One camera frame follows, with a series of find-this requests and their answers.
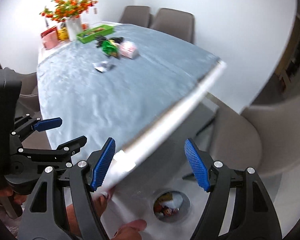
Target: human hand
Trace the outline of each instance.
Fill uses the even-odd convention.
[[[141,235],[135,228],[120,228],[112,240],[142,240]]]
[[[13,194],[13,201],[17,205],[22,205],[27,199],[27,196],[14,193],[11,187],[6,187],[0,190],[0,197],[10,197]]]

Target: white vase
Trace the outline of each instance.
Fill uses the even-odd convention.
[[[81,18],[70,17],[66,19],[66,27],[70,41],[77,39],[77,34],[82,32]]]

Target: white wall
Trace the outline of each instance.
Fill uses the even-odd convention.
[[[0,64],[20,73],[36,71],[40,33],[45,30],[39,13],[51,0],[0,0]],[[99,0],[98,14],[89,18],[118,21],[133,0]]]
[[[297,0],[135,0],[195,15],[195,44],[228,65],[210,92],[240,112],[273,73],[294,23]]]

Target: gray chair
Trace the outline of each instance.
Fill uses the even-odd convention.
[[[193,43],[194,15],[173,9],[161,8],[155,16],[150,29]]]
[[[152,23],[153,23],[153,20],[154,20],[154,15],[153,14],[150,14],[150,19],[149,19],[149,25],[148,25],[148,28],[151,27]]]
[[[300,164],[300,97],[247,107],[241,115],[221,107],[208,152],[229,168],[253,167],[262,177]]]
[[[148,28],[150,21],[150,7],[148,6],[127,6],[121,16],[119,23],[134,24]]]
[[[21,92],[19,102],[36,113],[40,111],[38,85],[37,85],[37,73],[20,74],[15,72],[16,78],[22,81]]]
[[[41,112],[32,115],[33,118],[42,119]],[[22,146],[27,149],[51,150],[51,146],[46,131],[34,131],[27,139],[22,142]]]

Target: silver screw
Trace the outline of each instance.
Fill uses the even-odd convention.
[[[80,168],[83,168],[83,167],[85,167],[87,165],[87,162],[86,161],[79,161],[78,162],[78,166],[80,167]]]
[[[46,168],[44,169],[44,171],[45,171],[46,173],[50,173],[52,170],[53,170],[53,168],[52,168],[51,166],[48,166],[48,167],[46,167]]]
[[[255,171],[254,168],[251,168],[251,167],[250,167],[250,168],[247,169],[247,172],[250,173],[250,174],[253,174],[253,173],[255,173],[256,171]]]
[[[214,162],[213,165],[216,166],[217,168],[221,168],[223,166],[223,163],[219,162],[219,161],[216,161],[216,162]]]

